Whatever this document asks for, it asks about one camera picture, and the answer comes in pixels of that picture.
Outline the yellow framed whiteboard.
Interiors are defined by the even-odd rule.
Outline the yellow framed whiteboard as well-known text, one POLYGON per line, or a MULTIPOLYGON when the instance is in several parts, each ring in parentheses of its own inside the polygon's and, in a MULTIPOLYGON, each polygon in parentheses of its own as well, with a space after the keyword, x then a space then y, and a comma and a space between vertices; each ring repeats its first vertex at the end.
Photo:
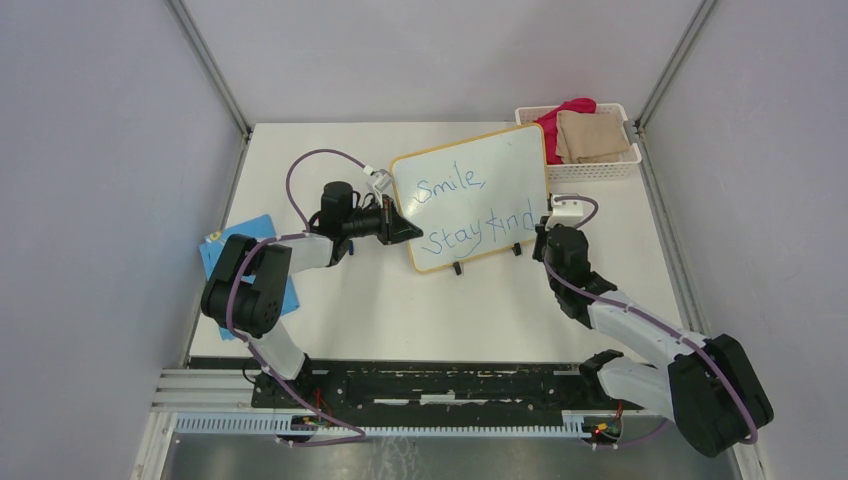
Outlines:
POLYGON ((548 211, 544 132, 525 124, 395 158, 389 165, 413 267, 429 273, 535 239, 548 211))

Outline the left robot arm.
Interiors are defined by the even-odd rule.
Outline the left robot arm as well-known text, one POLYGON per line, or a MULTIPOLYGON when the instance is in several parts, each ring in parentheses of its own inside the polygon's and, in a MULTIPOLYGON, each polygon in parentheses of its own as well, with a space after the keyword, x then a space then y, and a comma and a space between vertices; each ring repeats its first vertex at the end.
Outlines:
POLYGON ((355 238, 373 236, 383 245, 396 245, 423 236, 390 196, 382 194, 359 206, 355 194, 346 182, 326 184, 320 209, 303 233, 262 241, 231 235, 204 287, 202 313, 247 344, 267 374, 278 379, 275 392, 290 407, 312 399, 314 381, 301 372, 308 355, 280 320, 289 279, 337 265, 355 238))

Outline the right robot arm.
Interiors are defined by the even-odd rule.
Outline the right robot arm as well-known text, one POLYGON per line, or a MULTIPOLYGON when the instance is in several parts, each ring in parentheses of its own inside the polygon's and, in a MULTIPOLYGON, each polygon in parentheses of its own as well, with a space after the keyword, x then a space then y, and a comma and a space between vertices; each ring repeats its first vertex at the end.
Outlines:
POLYGON ((614 399, 643 407, 710 458, 757 441, 775 413, 738 340, 676 328, 633 302, 593 271, 581 230, 546 215, 535 232, 533 257, 543 264, 561 311, 643 359, 606 350, 584 361, 577 392, 585 405, 602 408, 614 399))

